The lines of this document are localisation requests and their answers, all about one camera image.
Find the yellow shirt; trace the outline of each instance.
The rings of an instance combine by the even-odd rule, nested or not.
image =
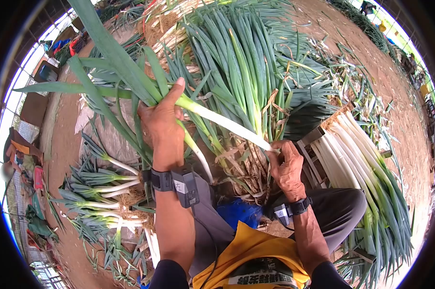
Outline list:
[[[237,277],[228,277],[235,269],[249,260],[261,257],[273,257],[283,262],[293,273],[293,277],[276,274],[279,282],[267,283],[263,276],[268,273],[249,274],[247,279]],[[205,279],[213,269],[214,263],[208,268],[197,274],[192,281],[193,288],[199,289]],[[240,288],[240,289],[272,289],[272,288],[290,288],[284,284],[295,283],[298,288],[303,289],[304,283],[309,280],[309,276],[304,270],[299,259],[296,242],[288,238],[280,238],[270,234],[250,228],[242,222],[238,222],[237,233],[234,240],[221,253],[217,259],[216,268],[210,277],[204,289],[223,287],[223,289]]]

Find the dirt ground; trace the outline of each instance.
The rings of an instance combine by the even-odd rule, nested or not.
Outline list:
[[[422,237],[428,222],[429,195],[432,176],[430,176],[430,153],[426,133],[424,117],[418,114],[417,107],[421,108],[421,100],[414,103],[409,96],[410,86],[404,75],[392,62],[388,55],[384,55],[370,39],[351,21],[329,4],[320,0],[295,0],[297,8],[294,22],[297,25],[304,25],[311,22],[311,26],[299,27],[300,32],[308,33],[313,38],[321,40],[328,35],[325,44],[332,53],[338,54],[336,42],[344,39],[336,31],[336,27],[347,38],[355,54],[375,78],[374,91],[382,96],[383,103],[387,105],[394,100],[394,110],[391,110],[386,117],[393,122],[390,133],[400,143],[394,142],[399,163],[403,170],[403,181],[405,187],[405,199],[410,205],[410,215],[413,208],[416,208],[416,221],[414,237],[412,238],[415,247],[414,255],[422,245]],[[119,42],[127,40],[131,34],[121,34]],[[89,43],[80,53],[80,56],[87,56],[93,47]],[[75,76],[64,66],[60,80],[76,82]],[[76,94],[51,94],[49,107],[45,116],[45,122],[41,135],[41,149],[45,153],[46,164],[44,171],[49,172],[49,189],[53,197],[60,198],[57,188],[62,184],[65,173],[69,173],[69,165],[74,165],[78,160],[78,151],[81,144],[79,134],[74,134],[74,128],[78,117],[78,99]],[[395,171],[394,164],[388,160],[387,164]],[[46,210],[46,217],[50,226],[55,227],[56,223],[51,216],[49,209]],[[64,218],[63,222],[67,233],[60,230],[57,234],[60,243],[57,245],[59,257],[64,270],[74,284],[75,288],[115,288],[121,287],[113,280],[111,273],[102,269],[95,272],[86,258],[83,243],[78,240],[78,234],[70,222]],[[278,223],[269,225],[269,232],[279,236],[290,234]],[[394,284],[388,287],[395,287],[399,284],[400,278],[407,270],[401,268],[401,276],[394,279]]]

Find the man's left hand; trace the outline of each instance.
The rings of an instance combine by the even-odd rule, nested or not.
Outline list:
[[[138,114],[152,140],[154,170],[169,171],[184,163],[185,132],[176,122],[184,120],[184,114],[175,105],[184,88],[184,78],[180,77],[158,105],[139,106]]]

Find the man's right hand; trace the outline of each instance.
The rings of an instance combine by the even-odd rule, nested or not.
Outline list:
[[[266,151],[271,165],[271,175],[285,193],[290,203],[306,198],[304,184],[301,182],[301,169],[304,158],[291,141],[275,141],[271,144],[281,149],[279,155]]]

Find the finger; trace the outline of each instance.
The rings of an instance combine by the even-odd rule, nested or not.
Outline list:
[[[154,109],[155,106],[148,107],[144,103],[142,104],[139,103],[139,107],[137,108],[137,114],[140,116],[140,120],[142,122],[147,121]]]
[[[169,90],[169,93],[163,98],[159,105],[162,107],[173,108],[176,101],[180,98],[180,95],[184,92],[186,82],[184,78],[179,77],[173,87]]]
[[[184,112],[182,112],[182,108],[178,105],[174,106],[174,116],[176,117],[176,119],[184,121]]]
[[[278,156],[276,153],[267,152],[267,157],[269,158],[269,163],[271,164],[271,174],[273,177],[278,177],[278,167],[280,166],[280,163],[278,161]]]
[[[285,157],[285,161],[290,161],[292,159],[295,159],[295,154],[291,150],[291,146],[294,146],[291,141],[286,141],[286,142],[282,143],[281,149],[282,149],[282,153]]]
[[[141,119],[142,119],[142,116],[145,114],[147,108],[148,108],[148,106],[146,106],[144,104],[144,102],[140,100],[139,106],[137,107],[137,114],[140,116]]]
[[[286,142],[291,142],[291,141],[288,141],[288,140],[274,141],[274,142],[271,142],[271,147],[275,148],[275,149],[282,148],[282,145]]]
[[[300,156],[298,149],[296,148],[296,146],[293,144],[293,142],[290,142],[290,149],[293,152],[293,155],[297,158]]]

